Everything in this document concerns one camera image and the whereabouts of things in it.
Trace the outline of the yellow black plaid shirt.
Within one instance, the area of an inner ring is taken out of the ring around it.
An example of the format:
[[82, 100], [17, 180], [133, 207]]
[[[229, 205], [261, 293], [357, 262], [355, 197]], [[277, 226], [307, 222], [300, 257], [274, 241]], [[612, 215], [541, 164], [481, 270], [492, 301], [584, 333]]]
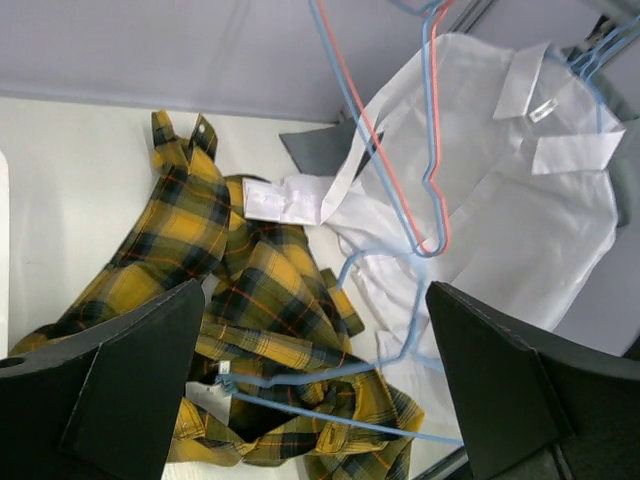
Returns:
[[[218, 138], [204, 118], [178, 136], [167, 113], [151, 116], [159, 178], [111, 260], [58, 321], [21, 339], [23, 354], [119, 316], [187, 281], [217, 283], [207, 302], [188, 378], [212, 382], [223, 362], [272, 377], [352, 365], [364, 326], [329, 270], [316, 265], [303, 229], [246, 218], [239, 175], [215, 163]], [[220, 420], [183, 399], [170, 465], [276, 467], [302, 458], [312, 479], [405, 479], [423, 411], [376, 371], [301, 386], [240, 385]]]

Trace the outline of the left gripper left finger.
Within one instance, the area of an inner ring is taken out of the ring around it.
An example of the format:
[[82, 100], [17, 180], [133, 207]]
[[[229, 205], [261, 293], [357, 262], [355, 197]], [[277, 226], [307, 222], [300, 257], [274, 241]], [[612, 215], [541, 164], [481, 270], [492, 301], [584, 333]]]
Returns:
[[204, 309], [191, 280], [1, 362], [4, 479], [158, 479]]

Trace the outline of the pink wire hanger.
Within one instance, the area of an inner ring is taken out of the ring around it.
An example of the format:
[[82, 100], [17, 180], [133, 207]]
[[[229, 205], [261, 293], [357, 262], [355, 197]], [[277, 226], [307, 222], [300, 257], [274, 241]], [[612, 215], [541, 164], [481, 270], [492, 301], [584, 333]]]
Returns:
[[[435, 183], [435, 175], [440, 166], [442, 159], [441, 152], [441, 139], [440, 139], [440, 115], [439, 115], [439, 92], [438, 92], [438, 79], [437, 79], [437, 58], [436, 58], [436, 47], [433, 45], [433, 42], [436, 39], [436, 33], [439, 24], [443, 20], [443, 18], [448, 13], [448, 10], [452, 3], [450, 1], [430, 1], [421, 7], [413, 7], [407, 4], [404, 1], [396, 1], [394, 3], [397, 8], [411, 14], [417, 16], [423, 20], [422, 30], [421, 30], [421, 50], [420, 50], [420, 58], [422, 65], [422, 82], [424, 87], [424, 101], [425, 101], [425, 110], [426, 110], [426, 131], [427, 131], [427, 145], [428, 145], [428, 164], [430, 161], [432, 147], [429, 145], [428, 140], [428, 128], [436, 125], [438, 127], [437, 135], [439, 137], [439, 152], [440, 152], [440, 162], [437, 166], [435, 174], [433, 175], [434, 183]], [[424, 176], [422, 177], [422, 185], [424, 186]]]

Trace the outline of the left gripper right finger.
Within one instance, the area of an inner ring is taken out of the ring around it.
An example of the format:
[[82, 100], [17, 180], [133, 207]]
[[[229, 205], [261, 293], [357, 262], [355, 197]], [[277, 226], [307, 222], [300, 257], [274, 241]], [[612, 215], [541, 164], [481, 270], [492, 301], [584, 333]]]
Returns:
[[431, 325], [470, 479], [636, 479], [639, 363], [434, 282]]

